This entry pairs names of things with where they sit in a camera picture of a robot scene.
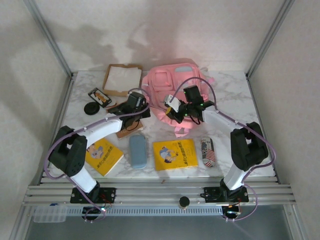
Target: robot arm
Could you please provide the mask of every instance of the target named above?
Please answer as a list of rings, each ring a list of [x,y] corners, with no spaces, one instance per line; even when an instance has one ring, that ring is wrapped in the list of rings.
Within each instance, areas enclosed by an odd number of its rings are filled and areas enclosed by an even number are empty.
[[[221,180],[219,191],[224,202],[232,202],[243,188],[243,178],[246,173],[268,156],[267,146],[244,127],[226,120],[215,109],[214,102],[204,102],[197,86],[186,87],[183,91],[187,103],[177,98],[171,101],[172,95],[165,99],[165,105],[168,107],[166,115],[170,119],[181,123],[184,117],[190,117],[197,119],[199,123],[215,125],[226,135],[230,134],[233,165],[225,178]],[[258,123],[248,123],[247,126],[262,136]]]
[[[84,167],[87,148],[110,134],[126,129],[139,119],[150,117],[150,110],[145,110],[147,107],[148,103],[142,94],[131,93],[126,102],[108,110],[109,113],[101,124],[90,124],[92,128],[73,134],[60,142],[48,160],[71,178],[94,202],[98,197],[100,185]],[[63,126],[58,131],[54,142],[76,131]]]

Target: black round object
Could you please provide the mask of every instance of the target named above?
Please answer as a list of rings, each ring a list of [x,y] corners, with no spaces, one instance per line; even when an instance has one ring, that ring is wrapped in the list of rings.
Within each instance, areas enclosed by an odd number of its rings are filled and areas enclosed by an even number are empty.
[[[189,206],[190,200],[186,196],[183,196],[183,197],[180,198],[179,204],[180,204],[181,207],[186,208],[186,207]]]
[[[88,115],[95,115],[99,110],[100,105],[95,101],[89,102],[84,106],[84,112]]]

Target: marble surface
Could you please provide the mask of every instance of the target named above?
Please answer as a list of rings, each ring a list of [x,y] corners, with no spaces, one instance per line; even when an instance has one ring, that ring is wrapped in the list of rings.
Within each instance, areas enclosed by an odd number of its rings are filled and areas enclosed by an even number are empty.
[[[237,119],[242,123],[258,122],[257,113],[250,94],[250,90],[245,78],[245,74],[240,71],[209,71],[204,72],[206,76],[215,79],[213,88],[217,97],[217,106],[221,111]],[[80,71],[77,74],[74,87],[69,99],[63,125],[71,128],[85,126],[88,123],[97,121],[104,117],[106,111],[100,108],[99,113],[93,116],[86,115],[84,106],[91,102],[88,92],[95,87],[102,88],[105,73],[103,71]],[[125,97],[110,97],[111,105],[114,102],[121,103],[126,100]],[[214,125],[202,123],[199,127],[191,129],[190,133],[183,139],[193,139],[196,147],[198,158],[197,167],[187,167],[180,169],[171,169],[163,171],[155,171],[155,162],[153,157],[153,142],[175,140],[174,127],[171,127],[159,121],[152,113],[151,117],[141,120],[144,129],[138,134],[142,134],[147,142],[147,165],[143,169],[133,169],[130,165],[129,155],[129,137],[118,140],[116,134],[106,137],[115,146],[124,152],[124,157],[118,164],[105,176],[107,178],[182,178],[182,177],[224,177],[231,165],[230,153],[230,136],[223,134]],[[216,165],[214,167],[206,167],[201,157],[200,139],[204,136],[212,138],[216,154]],[[96,172],[88,164],[86,169],[93,177],[101,178],[102,176]],[[60,171],[53,165],[50,166],[53,175],[60,174]],[[259,168],[250,176],[271,177],[275,176],[272,166]]]

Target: book cover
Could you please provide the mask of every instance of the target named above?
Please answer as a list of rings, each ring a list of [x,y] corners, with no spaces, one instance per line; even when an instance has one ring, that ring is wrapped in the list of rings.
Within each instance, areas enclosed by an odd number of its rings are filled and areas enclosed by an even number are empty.
[[[124,156],[124,153],[105,138],[90,145],[85,153],[85,161],[98,173],[105,176]]]
[[[154,142],[153,153],[156,171],[198,166],[193,139]]]

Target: black phone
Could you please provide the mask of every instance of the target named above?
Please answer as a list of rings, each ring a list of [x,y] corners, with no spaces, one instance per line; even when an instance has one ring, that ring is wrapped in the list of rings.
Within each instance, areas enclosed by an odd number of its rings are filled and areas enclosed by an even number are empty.
[[[100,91],[97,87],[95,87],[94,89],[92,89],[89,93],[88,93],[89,97],[92,98],[95,102],[97,102],[101,107],[105,108],[106,106],[108,106],[112,100],[110,99],[110,97],[108,97],[107,95],[105,95],[102,91]]]

